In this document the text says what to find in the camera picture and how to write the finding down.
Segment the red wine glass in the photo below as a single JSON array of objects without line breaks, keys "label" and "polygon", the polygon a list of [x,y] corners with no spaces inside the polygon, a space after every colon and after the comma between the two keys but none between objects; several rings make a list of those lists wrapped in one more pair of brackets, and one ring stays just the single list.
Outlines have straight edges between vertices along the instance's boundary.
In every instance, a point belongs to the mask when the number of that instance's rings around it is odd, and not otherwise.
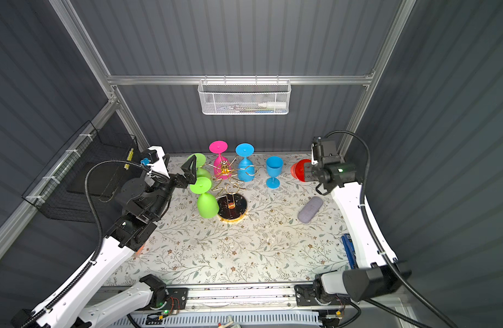
[{"label": "red wine glass", "polygon": [[310,159],[303,159],[293,164],[291,174],[294,178],[304,183],[314,181],[312,161]]}]

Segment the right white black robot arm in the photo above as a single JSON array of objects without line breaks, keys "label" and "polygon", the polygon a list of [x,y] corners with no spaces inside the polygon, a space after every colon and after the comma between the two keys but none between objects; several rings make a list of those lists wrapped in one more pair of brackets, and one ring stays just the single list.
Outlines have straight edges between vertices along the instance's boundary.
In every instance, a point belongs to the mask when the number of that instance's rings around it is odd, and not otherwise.
[{"label": "right white black robot arm", "polygon": [[322,195],[330,195],[343,214],[351,247],[345,247],[351,269],[331,271],[316,276],[313,284],[315,298],[329,303],[337,296],[364,301],[389,295],[404,286],[411,275],[405,261],[400,261],[386,243],[366,196],[362,194],[362,178],[355,165],[335,163],[320,169],[315,163],[303,164],[307,181],[318,181]]}]

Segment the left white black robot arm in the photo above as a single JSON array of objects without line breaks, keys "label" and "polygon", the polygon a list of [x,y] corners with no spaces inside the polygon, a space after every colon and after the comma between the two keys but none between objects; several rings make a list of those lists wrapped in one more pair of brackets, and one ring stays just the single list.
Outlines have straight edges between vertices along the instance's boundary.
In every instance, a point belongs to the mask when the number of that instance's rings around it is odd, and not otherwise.
[{"label": "left white black robot arm", "polygon": [[13,327],[108,327],[135,310],[149,307],[155,312],[171,313],[179,308],[169,295],[166,284],[148,274],[127,290],[89,306],[89,301],[105,280],[149,239],[157,222],[169,209],[175,189],[185,189],[197,180],[197,158],[191,155],[182,165],[181,174],[166,171],[169,157],[150,151],[141,163],[144,171],[129,180],[117,195],[126,211],[114,225],[103,231],[90,193],[85,192],[98,230],[98,243],[90,257],[52,295],[32,310],[20,310],[11,320]]}]

